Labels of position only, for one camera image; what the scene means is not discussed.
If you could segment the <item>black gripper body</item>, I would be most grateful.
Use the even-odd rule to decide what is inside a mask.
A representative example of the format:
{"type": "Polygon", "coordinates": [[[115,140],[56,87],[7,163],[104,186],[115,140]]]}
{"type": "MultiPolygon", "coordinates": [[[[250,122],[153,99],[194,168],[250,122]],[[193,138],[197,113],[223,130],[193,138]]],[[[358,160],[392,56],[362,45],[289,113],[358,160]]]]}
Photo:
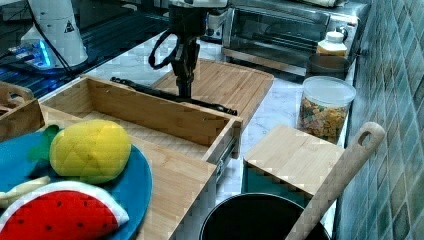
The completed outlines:
{"type": "Polygon", "coordinates": [[[169,32],[177,36],[171,57],[176,76],[193,75],[200,49],[197,38],[205,33],[207,12],[213,7],[214,0],[169,0],[169,32]]]}

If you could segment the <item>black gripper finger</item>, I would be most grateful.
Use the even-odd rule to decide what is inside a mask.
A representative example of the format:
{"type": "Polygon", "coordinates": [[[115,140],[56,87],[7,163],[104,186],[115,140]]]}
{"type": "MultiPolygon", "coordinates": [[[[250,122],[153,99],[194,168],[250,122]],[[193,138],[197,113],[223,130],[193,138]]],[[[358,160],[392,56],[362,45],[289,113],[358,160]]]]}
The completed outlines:
{"type": "Polygon", "coordinates": [[[177,78],[177,86],[179,96],[184,98],[191,97],[191,84],[193,82],[193,76],[179,76],[177,78]]]}

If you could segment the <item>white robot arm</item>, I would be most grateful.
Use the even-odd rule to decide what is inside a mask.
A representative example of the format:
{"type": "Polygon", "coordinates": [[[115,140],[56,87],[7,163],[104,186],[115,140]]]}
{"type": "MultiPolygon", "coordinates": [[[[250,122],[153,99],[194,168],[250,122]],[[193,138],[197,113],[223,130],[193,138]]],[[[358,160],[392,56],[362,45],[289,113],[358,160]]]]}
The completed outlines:
{"type": "MultiPolygon", "coordinates": [[[[33,27],[22,38],[39,45],[43,60],[41,69],[70,70],[88,59],[71,0],[25,0],[29,5],[33,27]]],[[[160,63],[155,54],[149,56],[149,65],[160,69],[168,64],[176,76],[178,95],[191,96],[194,69],[200,51],[197,39],[206,32],[208,12],[222,8],[228,0],[169,0],[169,23],[156,46],[170,35],[177,37],[172,52],[160,63]]]]}

